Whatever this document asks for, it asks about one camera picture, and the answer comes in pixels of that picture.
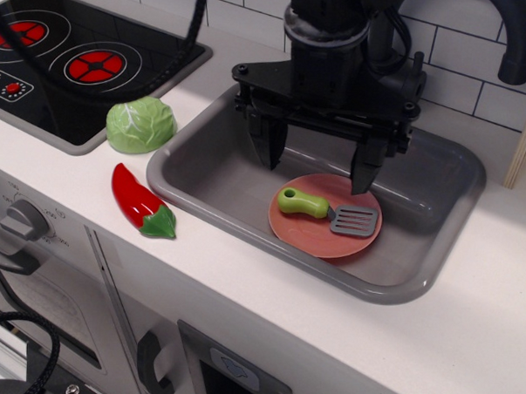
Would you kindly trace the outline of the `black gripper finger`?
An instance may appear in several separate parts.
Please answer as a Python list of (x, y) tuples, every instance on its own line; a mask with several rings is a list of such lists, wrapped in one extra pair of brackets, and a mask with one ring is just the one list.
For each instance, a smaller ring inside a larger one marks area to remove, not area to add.
[(365, 194), (376, 179), (386, 159), (387, 142), (370, 138), (359, 142), (352, 159), (352, 195)]
[(277, 167), (288, 136), (287, 112), (264, 103), (249, 107), (249, 135), (261, 163), (270, 170)]

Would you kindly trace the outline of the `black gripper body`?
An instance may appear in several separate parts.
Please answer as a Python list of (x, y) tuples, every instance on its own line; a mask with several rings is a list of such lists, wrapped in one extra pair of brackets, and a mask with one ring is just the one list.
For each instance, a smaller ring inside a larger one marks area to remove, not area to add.
[(294, 46), (282, 62), (241, 63), (236, 110), (248, 122), (249, 107), (264, 103), (287, 112), (291, 125), (349, 139), (387, 142), (386, 155), (405, 153), (411, 124), (420, 116), (422, 53), (370, 59), (364, 46), (346, 51)]

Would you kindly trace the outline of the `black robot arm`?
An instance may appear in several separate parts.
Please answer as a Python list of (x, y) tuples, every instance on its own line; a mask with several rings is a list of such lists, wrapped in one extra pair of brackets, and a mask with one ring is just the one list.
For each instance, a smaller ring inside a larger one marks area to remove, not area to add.
[(290, 126), (352, 140), (352, 193), (404, 153), (427, 75), (399, 9), (405, 0), (290, 0), (291, 57), (234, 67), (236, 110), (261, 163), (275, 168)]

